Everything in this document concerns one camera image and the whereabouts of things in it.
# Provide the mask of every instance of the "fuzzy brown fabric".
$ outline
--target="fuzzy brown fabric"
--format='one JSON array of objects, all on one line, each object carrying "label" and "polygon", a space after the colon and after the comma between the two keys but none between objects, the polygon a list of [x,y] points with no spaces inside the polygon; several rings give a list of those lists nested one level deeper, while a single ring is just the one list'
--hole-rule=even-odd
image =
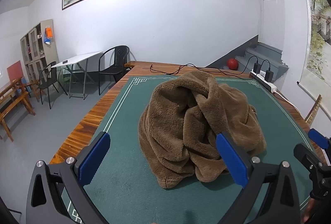
[{"label": "fuzzy brown fabric", "polygon": [[218,84],[208,73],[191,71],[158,85],[139,120],[139,143],[162,188],[172,188],[194,173],[211,182],[226,165],[216,135],[227,131],[251,156],[266,142],[246,95]]}]

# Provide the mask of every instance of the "blue gripper pad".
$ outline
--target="blue gripper pad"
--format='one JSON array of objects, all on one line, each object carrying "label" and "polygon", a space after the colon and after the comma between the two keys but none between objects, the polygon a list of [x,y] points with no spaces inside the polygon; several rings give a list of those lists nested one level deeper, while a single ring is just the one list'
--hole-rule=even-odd
[{"label": "blue gripper pad", "polygon": [[106,132],[101,132],[89,146],[84,148],[85,152],[77,176],[82,187],[90,184],[109,148],[110,136]]},{"label": "blue gripper pad", "polygon": [[329,147],[328,139],[315,129],[311,129],[308,132],[308,137],[313,140],[321,149],[327,149]]},{"label": "blue gripper pad", "polygon": [[244,188],[249,179],[247,166],[222,133],[216,136],[216,148],[225,162],[234,182]]}]

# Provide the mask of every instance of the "orange bag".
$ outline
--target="orange bag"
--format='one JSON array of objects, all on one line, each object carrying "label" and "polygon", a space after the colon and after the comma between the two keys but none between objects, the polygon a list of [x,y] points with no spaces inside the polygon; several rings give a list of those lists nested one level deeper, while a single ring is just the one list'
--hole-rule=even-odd
[{"label": "orange bag", "polygon": [[50,27],[45,28],[45,33],[47,38],[53,37],[52,29]]}]

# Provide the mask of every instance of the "wooden table edge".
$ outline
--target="wooden table edge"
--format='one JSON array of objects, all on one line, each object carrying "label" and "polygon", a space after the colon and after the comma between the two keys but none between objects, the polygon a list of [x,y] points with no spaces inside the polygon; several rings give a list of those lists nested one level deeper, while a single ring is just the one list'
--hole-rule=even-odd
[{"label": "wooden table edge", "polygon": [[[153,64],[153,67],[156,70],[164,71],[164,72],[173,72],[176,71],[179,67],[177,64],[166,64],[166,63],[157,63],[157,62],[139,62],[139,61],[130,61],[125,64],[126,67],[130,67],[131,70],[122,77],[108,92],[100,98],[97,104],[84,116],[81,122],[76,126],[76,128],[70,133],[70,135],[65,139],[61,147],[57,150],[55,155],[50,161],[50,164],[63,162],[67,157],[75,157],[81,151],[84,146],[87,146],[97,130],[100,122],[103,117],[109,110],[113,101],[120,93],[121,89],[128,81],[131,76],[138,75],[152,75],[155,72],[151,72],[149,67]],[[185,73],[187,71],[194,70],[193,67],[185,67],[179,73]],[[248,77],[249,74],[244,73],[241,74],[239,72],[234,72],[236,75],[240,77]],[[230,75],[226,75],[225,73],[221,74],[221,76],[230,77]],[[308,124],[304,121],[301,115],[295,110],[295,108],[289,103],[285,102],[277,98],[279,103],[292,115],[295,121],[302,127],[302,129],[307,133],[309,131]],[[313,141],[312,145],[314,146],[318,157],[326,163],[324,154],[322,149],[317,146]]]}]

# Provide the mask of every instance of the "white folding table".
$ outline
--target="white folding table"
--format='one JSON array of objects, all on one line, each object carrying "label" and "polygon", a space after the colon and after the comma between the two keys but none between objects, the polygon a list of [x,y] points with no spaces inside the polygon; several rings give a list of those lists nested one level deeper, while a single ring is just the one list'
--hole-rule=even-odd
[{"label": "white folding table", "polygon": [[[63,62],[60,62],[60,63],[52,66],[52,68],[66,66],[66,70],[68,70],[70,72],[69,98],[71,98],[71,96],[73,96],[72,93],[70,92],[70,90],[71,90],[71,77],[74,76],[78,82],[82,83],[79,80],[79,78],[75,75],[75,72],[80,71],[80,72],[83,72],[84,73],[84,82],[82,83],[83,84],[83,93],[75,93],[75,94],[83,95],[83,100],[85,100],[86,76],[91,80],[92,83],[95,83],[94,80],[87,73],[88,59],[91,58],[91,57],[93,57],[93,56],[95,56],[95,55],[101,54],[101,53],[102,53],[102,51],[101,52],[93,52],[93,53],[88,53],[88,54],[77,55],[77,56],[74,56],[74,57],[72,57],[70,59],[67,59],[67,60],[65,60]],[[82,62],[84,60],[86,60],[85,69],[83,69],[81,67],[81,65],[79,64],[80,62]],[[73,69],[74,64],[77,64],[77,66],[79,67],[79,69],[74,70]]]}]

